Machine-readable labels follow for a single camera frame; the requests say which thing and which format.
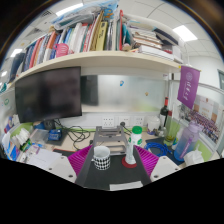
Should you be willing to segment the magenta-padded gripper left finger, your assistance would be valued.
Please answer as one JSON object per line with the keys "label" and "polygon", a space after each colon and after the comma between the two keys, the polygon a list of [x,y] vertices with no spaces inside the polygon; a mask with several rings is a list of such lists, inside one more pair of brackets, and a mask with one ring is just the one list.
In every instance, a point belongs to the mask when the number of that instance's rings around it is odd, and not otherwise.
{"label": "magenta-padded gripper left finger", "polygon": [[76,185],[84,186],[91,165],[93,146],[87,146],[68,157],[61,155],[46,170]]}

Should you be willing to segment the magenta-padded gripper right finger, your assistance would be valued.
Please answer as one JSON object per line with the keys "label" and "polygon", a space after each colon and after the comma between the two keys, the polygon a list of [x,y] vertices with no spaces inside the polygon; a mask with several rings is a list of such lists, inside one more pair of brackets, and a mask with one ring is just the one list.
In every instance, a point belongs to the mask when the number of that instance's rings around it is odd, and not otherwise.
{"label": "magenta-padded gripper right finger", "polygon": [[139,182],[142,185],[155,182],[180,170],[180,167],[167,156],[158,157],[139,146],[134,147],[133,153],[137,163]]}

